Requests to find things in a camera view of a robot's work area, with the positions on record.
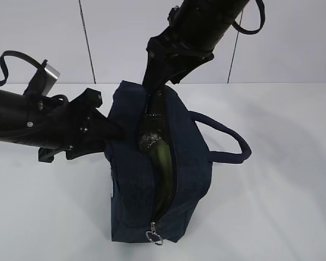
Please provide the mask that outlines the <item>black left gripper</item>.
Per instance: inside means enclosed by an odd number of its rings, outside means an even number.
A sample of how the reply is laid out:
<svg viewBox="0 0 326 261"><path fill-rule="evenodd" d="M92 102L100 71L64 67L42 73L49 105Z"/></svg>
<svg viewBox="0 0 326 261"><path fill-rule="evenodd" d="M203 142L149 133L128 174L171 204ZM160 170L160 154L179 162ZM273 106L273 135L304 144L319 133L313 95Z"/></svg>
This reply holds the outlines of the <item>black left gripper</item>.
<svg viewBox="0 0 326 261"><path fill-rule="evenodd" d="M106 140L124 139L125 131L97 110L102 104L101 92L90 88L69 102L66 113L51 130L57 147L40 147L38 161L52 163L61 152L65 152L67 160L102 153Z"/></svg>

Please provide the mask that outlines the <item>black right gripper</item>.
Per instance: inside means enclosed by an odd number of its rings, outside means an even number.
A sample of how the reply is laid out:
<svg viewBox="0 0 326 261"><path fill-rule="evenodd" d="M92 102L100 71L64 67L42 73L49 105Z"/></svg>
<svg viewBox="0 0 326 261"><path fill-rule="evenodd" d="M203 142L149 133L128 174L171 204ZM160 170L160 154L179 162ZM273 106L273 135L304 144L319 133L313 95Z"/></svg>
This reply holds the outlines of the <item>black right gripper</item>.
<svg viewBox="0 0 326 261"><path fill-rule="evenodd" d="M171 78L179 84L183 78L214 58L215 29L211 26L168 26L149 39L147 67L142 81L149 94Z"/></svg>

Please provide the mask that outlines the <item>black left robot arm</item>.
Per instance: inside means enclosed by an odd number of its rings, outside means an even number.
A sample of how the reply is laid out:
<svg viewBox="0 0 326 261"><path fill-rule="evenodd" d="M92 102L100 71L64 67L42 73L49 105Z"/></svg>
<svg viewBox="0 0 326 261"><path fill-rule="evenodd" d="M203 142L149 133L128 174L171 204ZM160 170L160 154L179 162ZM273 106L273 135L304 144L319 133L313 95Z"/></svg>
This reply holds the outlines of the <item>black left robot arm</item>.
<svg viewBox="0 0 326 261"><path fill-rule="evenodd" d="M0 141L37 147L38 160L52 163L64 152L73 160L103 152L125 132L98 111L101 92L87 88L69 101L65 95L18 95L0 90Z"/></svg>

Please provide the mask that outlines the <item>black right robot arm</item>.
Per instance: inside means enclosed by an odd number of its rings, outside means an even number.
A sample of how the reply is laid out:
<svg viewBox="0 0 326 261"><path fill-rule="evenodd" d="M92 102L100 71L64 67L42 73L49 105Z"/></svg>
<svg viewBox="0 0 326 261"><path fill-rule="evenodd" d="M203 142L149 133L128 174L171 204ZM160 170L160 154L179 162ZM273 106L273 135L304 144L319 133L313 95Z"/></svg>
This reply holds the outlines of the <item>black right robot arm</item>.
<svg viewBox="0 0 326 261"><path fill-rule="evenodd" d="M149 94L167 82L178 84L196 68L214 58L214 48L229 27L246 35L236 18L248 1L183 1L171 9L168 27L147 44L147 67L142 85Z"/></svg>

